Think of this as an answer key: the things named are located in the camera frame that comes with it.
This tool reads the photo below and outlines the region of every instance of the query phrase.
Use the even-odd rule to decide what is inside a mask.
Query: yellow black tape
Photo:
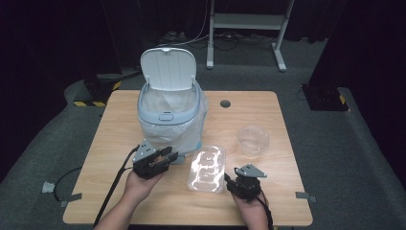
[[[119,89],[120,85],[122,85],[121,81],[118,81],[117,83],[115,83],[113,86],[113,91]]]
[[[346,99],[344,99],[343,95],[340,95],[340,101],[341,101],[341,104],[346,103]]]
[[[105,102],[91,102],[91,101],[74,101],[76,106],[86,107],[86,106],[96,106],[96,107],[105,107]]]

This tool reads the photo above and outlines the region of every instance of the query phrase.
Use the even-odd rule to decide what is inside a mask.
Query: trash can
[[[156,48],[141,56],[146,83],[138,99],[138,118],[145,139],[156,149],[178,151],[175,164],[201,147],[208,101],[195,80],[192,53]]]

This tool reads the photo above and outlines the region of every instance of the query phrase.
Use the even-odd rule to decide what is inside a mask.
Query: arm
[[[249,230],[268,230],[268,219],[259,201],[256,199],[247,201],[234,194],[232,196]],[[259,198],[265,202],[263,195],[259,195]]]
[[[95,230],[127,229],[137,206],[146,199],[152,188],[164,176],[163,173],[149,180],[140,178],[134,171],[128,174],[123,196],[101,219]]]

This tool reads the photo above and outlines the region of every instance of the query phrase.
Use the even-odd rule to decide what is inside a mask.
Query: gray carpet
[[[224,49],[230,44],[216,43]],[[348,112],[308,108],[301,84],[308,82],[324,46],[325,42],[284,41],[285,73],[279,72],[268,44],[214,50],[213,70],[205,67],[206,49],[181,48],[194,54],[196,79],[203,90],[277,93],[304,188],[318,198],[311,204],[313,223],[295,229],[406,229],[405,191],[373,140],[350,91],[339,89],[350,107]],[[141,89],[144,82],[143,76],[126,79],[120,89]],[[2,182],[0,229],[92,228],[63,223],[64,208],[52,194],[41,192],[45,181],[56,183],[83,164],[101,120],[103,107],[73,105],[82,86],[79,81],[66,89],[66,108],[38,133]],[[70,173],[61,181],[57,192],[62,199],[71,194],[78,175]]]

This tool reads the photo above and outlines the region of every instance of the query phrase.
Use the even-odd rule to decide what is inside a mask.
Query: hole in table
[[[221,105],[221,107],[227,108],[227,107],[231,106],[231,103],[228,100],[223,100],[220,102],[220,105]]]

